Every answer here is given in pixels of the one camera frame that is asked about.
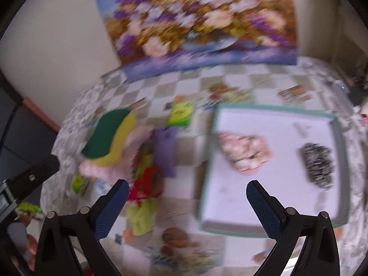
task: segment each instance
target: table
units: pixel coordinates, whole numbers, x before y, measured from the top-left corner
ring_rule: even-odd
[[[76,212],[82,206],[92,205],[101,195],[93,186],[89,186],[81,198],[76,198],[69,190],[71,177],[76,173],[81,160],[73,155],[71,142],[83,141],[88,126],[93,124],[96,111],[101,113],[126,107],[145,98],[147,103],[136,110],[139,122],[159,128],[166,126],[170,111],[165,108],[174,96],[185,95],[200,99],[198,95],[214,83],[223,82],[230,87],[251,90],[254,103],[276,105],[285,105],[277,95],[279,91],[301,84],[312,96],[302,106],[306,109],[331,111],[338,115],[344,127],[350,161],[351,208],[349,223],[343,227],[338,247],[341,275],[352,275],[368,248],[368,221],[364,212],[368,141],[366,128],[355,116],[344,111],[343,103],[329,88],[331,81],[337,78],[337,73],[326,62],[307,57],[299,58],[297,66],[218,65],[190,72],[168,73],[132,84],[123,83],[124,76],[119,71],[105,75],[100,84],[80,94],[61,127],[52,151],[60,160],[60,171],[44,183],[41,207],[45,212],[55,210],[63,215]],[[165,180],[166,189],[160,205],[172,212],[175,209],[180,215],[171,215],[171,221],[167,221],[163,218],[167,217],[167,212],[159,210],[150,237],[144,235],[133,244],[117,245],[111,241],[102,243],[121,270],[129,270],[138,275],[155,275],[153,269],[150,271],[150,261],[141,255],[139,249],[152,236],[158,235],[168,226],[174,226],[173,223],[180,225],[198,240],[215,240],[216,248],[223,251],[222,267],[212,269],[208,275],[253,275],[262,261],[259,259],[262,258],[260,254],[272,247],[273,242],[269,239],[214,236],[199,228],[196,208],[204,178],[201,163],[207,159],[205,151],[212,117],[210,111],[199,107],[191,127],[179,131],[177,135],[178,176]],[[289,271],[285,273],[291,272],[295,262],[296,257],[289,261]]]

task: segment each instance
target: blue gripper pad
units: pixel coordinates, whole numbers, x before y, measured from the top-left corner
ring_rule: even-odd
[[[118,180],[106,195],[96,201],[91,210],[91,222],[97,240],[107,237],[128,197],[128,182]]]
[[[284,207],[276,198],[271,197],[258,181],[248,183],[246,194],[267,235],[279,241],[286,223]]]

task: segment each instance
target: white tray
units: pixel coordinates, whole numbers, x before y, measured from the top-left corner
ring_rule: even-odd
[[[294,123],[308,126],[302,138]],[[264,136],[273,158],[252,176],[235,171],[218,146],[219,132]],[[223,104],[215,117],[210,163],[203,188],[200,220],[205,231],[244,237],[267,237],[250,206],[245,189],[258,180],[284,207],[303,215],[329,213],[334,227],[348,221],[350,178],[342,128],[336,116],[321,111],[250,104]],[[300,149],[305,143],[332,149],[334,186],[325,191],[307,175]]]

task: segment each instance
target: yellow-green cloth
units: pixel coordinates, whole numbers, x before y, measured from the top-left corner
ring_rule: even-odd
[[[152,215],[157,210],[157,203],[154,199],[146,199],[141,202],[141,206],[129,206],[126,209],[126,216],[132,224],[134,236],[141,236],[153,229]]]

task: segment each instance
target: yellow sponge layer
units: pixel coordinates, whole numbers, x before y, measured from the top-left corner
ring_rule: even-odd
[[[121,151],[123,150],[125,140],[136,122],[135,115],[130,112],[117,128],[110,145],[110,152],[103,157],[89,159],[89,161],[99,167],[108,167],[117,164],[121,160]]]

